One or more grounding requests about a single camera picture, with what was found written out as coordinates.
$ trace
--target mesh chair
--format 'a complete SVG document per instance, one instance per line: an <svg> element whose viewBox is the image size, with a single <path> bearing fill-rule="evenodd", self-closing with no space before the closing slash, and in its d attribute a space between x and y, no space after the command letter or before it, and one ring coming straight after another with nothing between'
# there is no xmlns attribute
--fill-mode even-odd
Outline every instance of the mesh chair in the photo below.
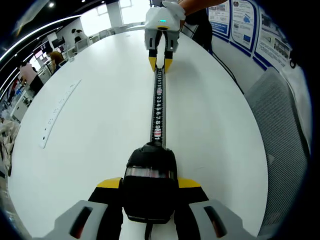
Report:
<svg viewBox="0 0 320 240"><path fill-rule="evenodd" d="M100 37L98 35L91 38L92 44L98 42L99 40L100 40Z"/></svg>
<svg viewBox="0 0 320 240"><path fill-rule="evenodd" d="M286 80L269 67L245 98L258 124L268 167L268 196L260 238L275 235L304 179L309 149Z"/></svg>
<svg viewBox="0 0 320 240"><path fill-rule="evenodd" d="M75 43L77 53L80 53L82 50L86 49L88 46L89 46L88 38Z"/></svg>
<svg viewBox="0 0 320 240"><path fill-rule="evenodd" d="M108 30L103 30L103 31L99 32L99 37L100 37L100 39L104 39L104 38L108 37Z"/></svg>

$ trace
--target human hand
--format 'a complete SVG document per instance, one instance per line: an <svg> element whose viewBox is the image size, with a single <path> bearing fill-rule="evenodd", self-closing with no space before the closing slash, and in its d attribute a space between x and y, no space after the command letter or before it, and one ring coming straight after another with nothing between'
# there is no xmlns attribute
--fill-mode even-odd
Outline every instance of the human hand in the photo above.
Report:
<svg viewBox="0 0 320 240"><path fill-rule="evenodd" d="M186 11L176 2L176 0L164 0L162 1L162 4L175 18L180 21L184 21L186 19Z"/></svg>

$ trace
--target white table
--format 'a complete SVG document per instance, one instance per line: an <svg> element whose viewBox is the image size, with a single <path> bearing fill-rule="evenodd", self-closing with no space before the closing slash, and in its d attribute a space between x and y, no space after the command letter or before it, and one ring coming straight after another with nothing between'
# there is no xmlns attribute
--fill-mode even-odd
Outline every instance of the white table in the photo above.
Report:
<svg viewBox="0 0 320 240"><path fill-rule="evenodd" d="M166 75L166 146L175 153L179 176L199 182L256 236L268 173L255 118L213 57L182 34L179 44ZM158 62L163 49L161 42ZM41 149L52 110L78 79ZM96 42L44 85L21 122L8 179L15 209L33 237L52 230L54 220L87 200L99 182L124 175L133 150L150 139L153 90L143 30ZM144 232L145 224L124 215L120 239L141 240ZM174 223L154 226L152 239L178 239Z"/></svg>

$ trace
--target person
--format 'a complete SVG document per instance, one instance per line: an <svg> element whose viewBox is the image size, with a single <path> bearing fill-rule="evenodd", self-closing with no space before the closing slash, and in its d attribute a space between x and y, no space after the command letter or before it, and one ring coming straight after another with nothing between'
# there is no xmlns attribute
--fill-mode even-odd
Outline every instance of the person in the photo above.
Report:
<svg viewBox="0 0 320 240"><path fill-rule="evenodd" d="M80 29L72 29L71 30L71 33L74 35L74 43L77 43L77 42L79 42L79 41L81 41L81 40L83 40L83 39L87 39L88 37L87 37L87 35L85 35L85 33L82 31L82 30L80 30Z"/></svg>
<svg viewBox="0 0 320 240"><path fill-rule="evenodd" d="M212 52L212 26L209 22L206 8L224 3L226 0L154 0L156 6L168 8L172 15L180 20L183 26L186 22L198 25L192 39L208 52Z"/></svg>
<svg viewBox="0 0 320 240"><path fill-rule="evenodd" d="M198 25L192 39L205 50L211 52L213 31L206 9L186 16L185 22L190 25Z"/></svg>
<svg viewBox="0 0 320 240"><path fill-rule="evenodd" d="M46 49L46 54L51 58L53 74L59 70L59 64L64 61L64 57L58 51L53 51L52 47Z"/></svg>
<svg viewBox="0 0 320 240"><path fill-rule="evenodd" d="M37 95L40 89L44 86L37 72L33 70L30 63L20 62L18 64L20 69L19 79L22 79L22 84L28 84L30 89Z"/></svg>

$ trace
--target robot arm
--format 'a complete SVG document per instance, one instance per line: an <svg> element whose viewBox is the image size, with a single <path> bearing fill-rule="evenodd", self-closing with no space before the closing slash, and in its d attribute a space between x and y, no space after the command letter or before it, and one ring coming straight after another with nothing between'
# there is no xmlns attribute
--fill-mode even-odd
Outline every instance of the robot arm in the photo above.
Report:
<svg viewBox="0 0 320 240"><path fill-rule="evenodd" d="M153 71L157 65L158 45L162 34L165 37L164 72L172 63L173 53L178 48L180 21L186 18L185 10L175 0L163 1L164 7L152 7L146 13L145 47L149 50L149 62Z"/></svg>

